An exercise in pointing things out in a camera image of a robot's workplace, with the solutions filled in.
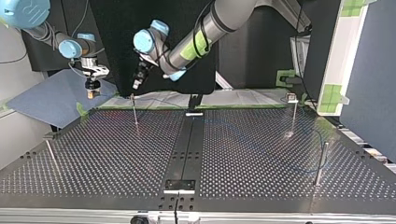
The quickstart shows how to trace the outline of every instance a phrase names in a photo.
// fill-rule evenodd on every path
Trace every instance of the black backdrop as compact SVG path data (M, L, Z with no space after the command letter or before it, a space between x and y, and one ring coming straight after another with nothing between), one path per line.
M132 93L132 80L138 56L133 51L133 37L140 29L149 28L152 20L166 22L171 31L170 47L174 47L192 29L208 0L91 0L106 55L115 82L122 96ZM154 69L141 86L142 94L150 91L173 90L181 93L210 94L215 89L216 47L193 67L180 81L164 80Z

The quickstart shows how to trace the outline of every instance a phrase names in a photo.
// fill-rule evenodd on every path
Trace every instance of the gray panel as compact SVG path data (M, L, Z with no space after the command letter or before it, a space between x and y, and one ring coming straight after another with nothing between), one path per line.
M341 0L317 1L313 18L311 18L313 30L306 58L304 81L310 96L316 100L320 95L329 59L340 4Z
M23 115L64 128L81 116L78 104L88 111L116 93L113 84L101 80L101 95L90 100L85 89L86 80L71 69L63 70L10 100L7 106Z
M394 22L396 1L369 6L341 121L373 147L396 161Z

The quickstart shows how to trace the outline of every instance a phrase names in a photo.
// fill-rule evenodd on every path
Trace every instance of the black cable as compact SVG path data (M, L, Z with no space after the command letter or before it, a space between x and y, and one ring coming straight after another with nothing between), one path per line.
M17 63L17 62L22 61L24 58L26 58L26 56L27 56L27 50L25 51L25 53L23 54L23 56L20 57L19 59L13 60L13 61L9 61L9 62L0 62L0 64Z
M82 15L81 21L79 22L79 24L76 26L76 28L74 29L71 37L75 37L76 31L79 29L79 27L82 25L82 23L85 21L85 18L87 17L87 12L88 12L88 5L90 4L90 0L87 0L85 2L85 9L84 9L84 14Z
M211 6L215 1L212 0L209 3L206 4L206 6L204 7L204 9L201 11L201 13L199 14L197 20L195 21L195 25L194 25L194 29L192 30L192 43L194 45L194 49L195 49L195 53L198 55L198 58L203 58L204 55L201 54L201 52L198 50L198 46L197 46L197 41L196 41L196 35L197 35L197 27L198 27L198 23L201 23L201 32L204 36L204 40L206 43L206 47L205 47L205 51L206 53L208 52L208 48L209 48L209 40L207 39L207 35L206 35L206 31L205 31L205 27L204 27L204 13L207 10L207 8L209 6Z
M176 200L176 205L175 205L175 211L174 211L174 215L175 215L175 224L178 224L178 217L177 217L177 206L178 206L178 197L180 196L180 193L177 195L177 200Z
M299 78L303 82L304 90L305 90L306 94L308 95L308 98L311 99L311 100L314 100L311 97L311 95L310 95L310 93L308 91L308 88L306 87L304 78L302 77L302 70L301 70L301 66L300 66L300 59L299 59L298 47L297 47L297 37L298 37L298 34L299 34L298 28L300 26L301 17L303 15L304 3L305 3L305 0L303 0L303 2L301 3L300 12L298 13L298 19L297 19L297 25L296 25L296 33L297 34L296 34L295 39L294 39L294 44L295 44L295 48L296 48L296 58L297 58L297 66L298 66L298 70L299 70ZM314 106L315 110L318 112L317 106L314 103L312 103L312 105Z

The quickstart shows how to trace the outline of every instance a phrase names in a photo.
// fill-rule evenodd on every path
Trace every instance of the wire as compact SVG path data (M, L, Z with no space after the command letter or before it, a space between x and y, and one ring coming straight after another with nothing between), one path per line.
M176 200L176 205L175 205L175 211L174 211L174 215L175 215L175 224L178 224L178 217L177 217L178 197L180 197L180 193L177 195L177 200Z
M96 56L96 55L102 53L103 51L105 51L105 48L99 49L98 51L96 51L95 53L93 53L92 56Z
M79 75L79 76L81 76L81 77L87 78L85 75L81 74L81 73L78 72L76 69L74 69L74 67L73 67L73 65L72 65L71 62L69 62L68 64L69 64L70 69L71 69L74 73L76 73L77 75Z
M85 20L85 17L87 16L87 11L88 11L88 5L90 4L90 0L87 0L86 4L85 4L85 10L84 10L84 14L82 15L81 21L79 22L79 24L76 26L75 30L73 31L72 37L75 36L76 31L78 30L78 28L82 25L82 23Z
M22 61L24 58L26 58L26 56L27 56L27 50L25 51L25 53L23 54L23 56L21 56L19 59L12 60L12 61L8 61L8 62L0 62L0 64L17 63L17 62Z
M42 24L44 28L44 34L42 36L35 36L32 33L30 33L28 30L24 30L26 33L28 33L33 39L41 41L41 42L48 42L50 41L50 45L52 46L53 50L56 50L56 47L58 46L58 40L56 39L56 32L55 28L50 25L49 22L45 21Z
M184 107L182 107L180 105L172 104L172 103L169 103L169 102L166 102L166 101L163 101L163 100L158 100L158 99L153 99L153 98L151 98L151 99L136 99L136 101L151 101L151 100L152 101L158 101L158 102L161 102L161 103L164 103L164 104L168 104L168 105L174 105L174 106L176 106L176 107L178 107L178 108L180 108L180 109L182 109L184 111L187 111ZM262 146L259 143L256 143L255 141L250 140L248 137L246 137L243 134L243 132L241 132L237 127L235 127L230 122L219 120L219 119L198 119L198 118L193 118L193 119L201 120L204 123L222 124L222 125L228 126L238 136L240 142L249 142L251 145L253 145L256 148L262 148ZM324 142L323 135L318 130L315 130L315 129L310 129L310 131L311 132L315 132L315 133L317 133L319 135L320 150L323 152L324 149L325 149L325 142ZM268 153L265 153L265 154L268 157L272 157L274 159L274 161L282 161L281 158L279 158L279 157L277 157L275 155L269 155ZM293 171L296 171L296 172L299 172L299 173L303 173L303 174L313 174L313 173L325 168L325 166L328 165L328 156L326 155L326 161L324 162L323 166L319 167L318 169L313 169L313 170L305 170L305 169L302 169L300 167L295 166L294 164L289 164L287 162L285 162L285 163Z
M314 100L314 99L312 98L312 96L310 95L310 93L309 93L309 91L308 91L308 88L306 87L305 80L304 80L304 78L303 78L303 76L302 76L302 75L303 75L303 72L302 72L301 66L300 66L300 59L299 59L298 47L297 47L297 38L298 38L298 34L299 34L298 28L299 28L299 26L300 26L301 17L302 17L302 15L303 15L304 3L305 3L305 0L303 0L303 2L301 3L300 12L298 13L298 19L297 19L297 25L296 25L296 33L297 33L297 34L296 34L296 36L294 37L294 38L295 38L295 39L294 39L294 43L295 43L295 48L296 48L296 58L297 58L297 66L298 66L298 70L299 70L299 78L300 78L301 81L303 82L304 90L305 90L306 94L308 95L309 99ZM315 110L318 111L318 107L317 107L314 103L312 103L312 105L314 106Z

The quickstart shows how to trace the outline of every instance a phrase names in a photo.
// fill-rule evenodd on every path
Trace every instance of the black bracket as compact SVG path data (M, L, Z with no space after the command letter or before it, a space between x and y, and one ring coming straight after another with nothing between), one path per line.
M44 141L53 141L61 136L60 133L46 133L43 137Z
M189 100L189 110L187 113L188 114L202 114L202 112L200 110L197 110L196 107L201 104L203 98L204 98L204 96L202 94L191 95L190 100Z
M195 193L195 180L166 180L165 193L179 194L180 192L186 194Z

